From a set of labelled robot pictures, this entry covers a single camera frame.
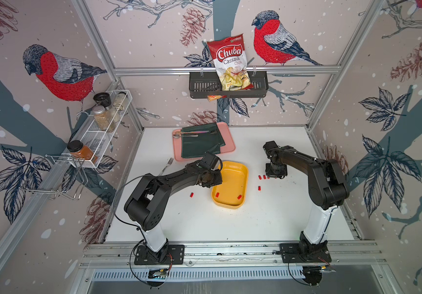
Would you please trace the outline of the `yellow plastic storage box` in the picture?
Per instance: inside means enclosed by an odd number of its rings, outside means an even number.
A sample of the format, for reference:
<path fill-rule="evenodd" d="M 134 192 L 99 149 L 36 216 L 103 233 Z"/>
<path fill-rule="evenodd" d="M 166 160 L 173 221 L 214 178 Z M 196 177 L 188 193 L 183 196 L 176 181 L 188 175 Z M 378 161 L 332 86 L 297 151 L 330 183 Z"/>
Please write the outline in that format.
<path fill-rule="evenodd" d="M 223 208 L 238 209 L 245 202 L 248 169 L 238 162 L 224 161 L 221 170 L 223 183 L 212 189 L 213 202 Z"/>

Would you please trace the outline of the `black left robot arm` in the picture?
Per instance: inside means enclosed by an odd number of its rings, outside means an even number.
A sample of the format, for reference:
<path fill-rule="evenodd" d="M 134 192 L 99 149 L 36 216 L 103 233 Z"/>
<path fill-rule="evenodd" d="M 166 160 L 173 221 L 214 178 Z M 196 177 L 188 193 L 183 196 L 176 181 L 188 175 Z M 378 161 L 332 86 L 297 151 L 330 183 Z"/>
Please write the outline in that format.
<path fill-rule="evenodd" d="M 222 168 L 223 161 L 207 152 L 202 159 L 174 173 L 160 176 L 147 173 L 141 177 L 125 202 L 124 211 L 139 225 L 149 261 L 161 264 L 173 259 L 160 226 L 170 196 L 191 186 L 211 188 L 222 184 Z"/>

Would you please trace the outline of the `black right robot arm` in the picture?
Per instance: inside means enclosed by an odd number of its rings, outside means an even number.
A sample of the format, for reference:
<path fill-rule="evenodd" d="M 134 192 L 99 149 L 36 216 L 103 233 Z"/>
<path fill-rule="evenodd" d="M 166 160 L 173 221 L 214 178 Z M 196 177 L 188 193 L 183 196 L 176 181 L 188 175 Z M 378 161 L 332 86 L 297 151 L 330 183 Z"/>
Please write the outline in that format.
<path fill-rule="evenodd" d="M 349 197 L 346 179 L 336 160 L 311 157 L 291 146 L 280 147 L 276 142 L 263 146 L 267 158 L 266 176 L 283 179 L 288 167 L 308 177 L 308 194 L 313 202 L 308 223 L 297 243 L 282 243 L 277 251 L 284 263 L 331 262 L 328 252 L 328 225 L 334 213 Z"/>

